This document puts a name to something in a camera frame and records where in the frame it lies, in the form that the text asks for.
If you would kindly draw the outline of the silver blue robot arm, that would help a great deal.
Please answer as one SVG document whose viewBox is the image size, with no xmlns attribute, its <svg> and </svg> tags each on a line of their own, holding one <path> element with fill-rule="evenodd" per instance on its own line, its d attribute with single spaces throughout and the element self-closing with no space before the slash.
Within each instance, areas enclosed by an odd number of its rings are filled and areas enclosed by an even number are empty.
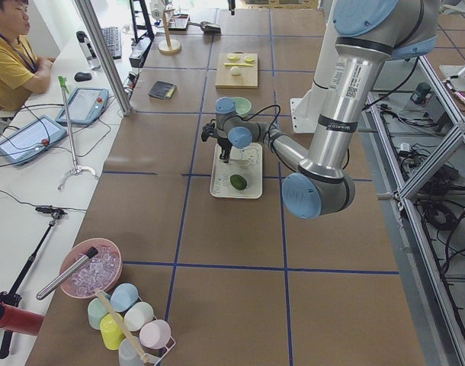
<svg viewBox="0 0 465 366">
<path fill-rule="evenodd" d="M 383 64 L 429 53 L 436 44 L 438 1 L 337 1 L 330 11 L 337 33 L 333 63 L 313 140 L 304 148 L 273 124 L 243 119 L 234 100 L 216 100 L 215 120 L 201 139 L 214 138 L 220 159 L 251 143 L 268 147 L 292 174 L 282 185 L 287 209 L 302 219 L 339 212 L 354 200 L 355 187 L 342 163 L 368 92 Z"/>
</svg>

